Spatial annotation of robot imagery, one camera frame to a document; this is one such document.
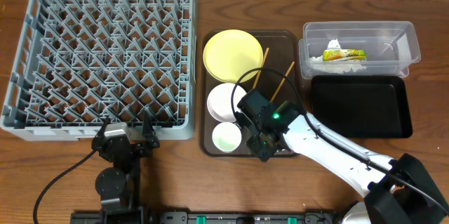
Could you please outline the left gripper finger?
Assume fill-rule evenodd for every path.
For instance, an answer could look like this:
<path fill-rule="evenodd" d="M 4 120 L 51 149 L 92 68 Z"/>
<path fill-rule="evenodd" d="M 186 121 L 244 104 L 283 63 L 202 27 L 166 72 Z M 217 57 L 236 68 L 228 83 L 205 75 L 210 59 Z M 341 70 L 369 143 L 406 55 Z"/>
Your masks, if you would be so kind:
<path fill-rule="evenodd" d="M 107 125 L 110 123 L 110 118 L 106 117 L 100 127 L 100 130 L 96 133 L 94 140 L 102 140 L 105 136 L 105 129 Z"/>
<path fill-rule="evenodd" d="M 146 113 L 142 124 L 142 135 L 148 148 L 159 148 L 160 141 L 152 125 L 152 117 Z"/>

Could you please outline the small white cup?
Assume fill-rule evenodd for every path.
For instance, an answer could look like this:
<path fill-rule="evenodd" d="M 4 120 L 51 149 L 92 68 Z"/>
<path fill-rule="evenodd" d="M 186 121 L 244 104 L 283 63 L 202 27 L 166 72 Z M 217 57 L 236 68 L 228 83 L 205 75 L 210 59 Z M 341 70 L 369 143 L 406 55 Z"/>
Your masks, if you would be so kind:
<path fill-rule="evenodd" d="M 240 128 L 230 122 L 218 124 L 212 132 L 212 141 L 218 150 L 224 153 L 233 152 L 241 144 Z"/>

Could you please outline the white bowl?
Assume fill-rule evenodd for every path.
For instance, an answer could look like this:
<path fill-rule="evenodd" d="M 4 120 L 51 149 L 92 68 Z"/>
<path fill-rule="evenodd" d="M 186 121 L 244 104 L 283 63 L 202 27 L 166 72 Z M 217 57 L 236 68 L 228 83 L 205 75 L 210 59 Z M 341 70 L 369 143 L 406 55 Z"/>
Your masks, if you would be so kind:
<path fill-rule="evenodd" d="M 210 115 L 219 122 L 235 122 L 232 112 L 231 95 L 233 83 L 219 84 L 209 93 L 206 104 Z"/>

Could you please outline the green snack wrapper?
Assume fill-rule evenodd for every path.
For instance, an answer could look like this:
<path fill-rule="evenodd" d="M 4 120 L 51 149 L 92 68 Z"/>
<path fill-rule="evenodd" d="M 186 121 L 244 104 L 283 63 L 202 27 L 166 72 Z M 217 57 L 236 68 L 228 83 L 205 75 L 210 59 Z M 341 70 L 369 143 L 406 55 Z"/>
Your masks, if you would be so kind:
<path fill-rule="evenodd" d="M 323 52 L 323 61 L 365 60 L 364 50 L 328 49 Z"/>

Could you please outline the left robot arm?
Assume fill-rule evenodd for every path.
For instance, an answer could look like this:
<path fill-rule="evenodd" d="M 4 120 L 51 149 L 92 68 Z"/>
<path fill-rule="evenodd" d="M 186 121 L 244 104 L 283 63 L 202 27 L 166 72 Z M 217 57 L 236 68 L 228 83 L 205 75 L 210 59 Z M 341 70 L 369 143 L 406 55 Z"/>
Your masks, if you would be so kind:
<path fill-rule="evenodd" d="M 91 145 L 100 157 L 112 163 L 95 180 L 101 203 L 99 223 L 157 222 L 152 210 L 140 204 L 140 160 L 151 157 L 152 150 L 159 146 L 149 115 L 144 116 L 140 131 L 125 122 L 112 124 L 105 119 Z"/>

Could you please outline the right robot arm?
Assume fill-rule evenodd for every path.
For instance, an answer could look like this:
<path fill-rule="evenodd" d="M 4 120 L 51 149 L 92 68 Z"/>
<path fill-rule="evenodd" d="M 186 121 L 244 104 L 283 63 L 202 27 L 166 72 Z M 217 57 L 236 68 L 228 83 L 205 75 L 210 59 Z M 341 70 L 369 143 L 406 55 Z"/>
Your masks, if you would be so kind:
<path fill-rule="evenodd" d="M 265 162 L 280 149 L 304 155 L 349 184 L 363 201 L 342 223 L 441 223 L 448 202 L 420 160 L 370 151 L 332 131 L 302 103 L 276 106 L 264 98 L 232 104 L 237 122 L 252 133 L 247 142 Z"/>

